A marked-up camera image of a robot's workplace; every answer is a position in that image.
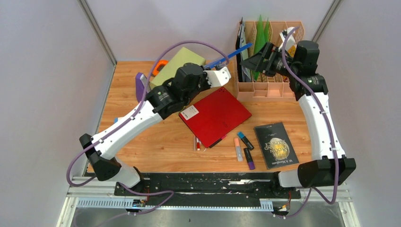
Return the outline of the black paperback book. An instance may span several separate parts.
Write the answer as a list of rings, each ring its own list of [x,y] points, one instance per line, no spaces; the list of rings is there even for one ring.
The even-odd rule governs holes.
[[[268,169],[299,163],[282,122],[256,126],[254,132]]]

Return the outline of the red plastic folder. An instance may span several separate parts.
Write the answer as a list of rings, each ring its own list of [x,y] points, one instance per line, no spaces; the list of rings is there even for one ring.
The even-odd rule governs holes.
[[[249,119],[252,114],[221,87],[179,113],[179,117],[207,148]]]

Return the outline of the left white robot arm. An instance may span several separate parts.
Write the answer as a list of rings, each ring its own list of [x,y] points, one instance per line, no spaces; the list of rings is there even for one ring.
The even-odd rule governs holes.
[[[181,111],[200,92],[211,88],[203,67],[186,63],[173,78],[146,94],[131,112],[96,135],[83,134],[79,141],[99,181],[122,182],[133,195],[144,192],[145,183],[136,168],[121,163],[117,152],[145,129]]]

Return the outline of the green plastic folder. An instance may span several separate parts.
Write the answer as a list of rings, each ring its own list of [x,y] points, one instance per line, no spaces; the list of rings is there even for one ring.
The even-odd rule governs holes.
[[[263,46],[270,41],[270,24],[269,21],[263,21],[262,15],[256,23],[256,38],[254,42],[254,54],[257,54]]]

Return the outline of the grey clipboard with papers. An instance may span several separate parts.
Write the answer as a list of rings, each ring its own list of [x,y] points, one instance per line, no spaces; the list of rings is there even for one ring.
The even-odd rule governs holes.
[[[237,65],[237,74],[238,74],[238,81],[239,82],[251,82],[251,73],[248,68],[245,68],[241,65],[242,60],[248,58],[248,50],[245,48],[247,45],[246,38],[245,38],[245,26],[244,20],[241,18],[239,22],[239,29],[236,38],[235,48],[241,50],[236,55],[236,65]]]

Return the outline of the blue plastic folder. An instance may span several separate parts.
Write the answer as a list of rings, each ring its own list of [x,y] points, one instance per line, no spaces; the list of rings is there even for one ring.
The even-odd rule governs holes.
[[[230,53],[230,54],[227,56],[228,59],[230,60],[231,58],[235,57],[237,54],[241,53],[242,51],[247,50],[247,49],[248,49],[249,47],[251,47],[252,45],[253,45],[253,43],[247,43],[247,44],[245,44],[244,46],[242,46],[242,47],[236,49],[235,51],[233,51],[232,53]],[[216,66],[218,66],[219,64],[222,64],[222,63],[224,63],[224,62],[226,62],[225,57],[223,57],[222,59],[219,59],[219,60],[216,60],[216,61],[213,61],[213,62],[210,62],[210,63],[204,65],[204,68],[205,68],[205,69],[206,69],[206,68],[212,69],[212,68],[214,68],[214,67],[216,67]]]

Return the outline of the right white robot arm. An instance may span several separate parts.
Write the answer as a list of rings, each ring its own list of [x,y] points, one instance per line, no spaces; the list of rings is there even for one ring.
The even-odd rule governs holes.
[[[293,57],[267,42],[259,52],[240,63],[267,76],[280,74],[289,78],[310,134],[312,160],[300,164],[296,170],[279,172],[278,179],[270,184],[275,197],[283,197],[289,187],[341,185],[357,167],[355,159],[346,156],[336,135],[326,81],[316,73],[319,54],[319,45],[312,41],[298,42]]]

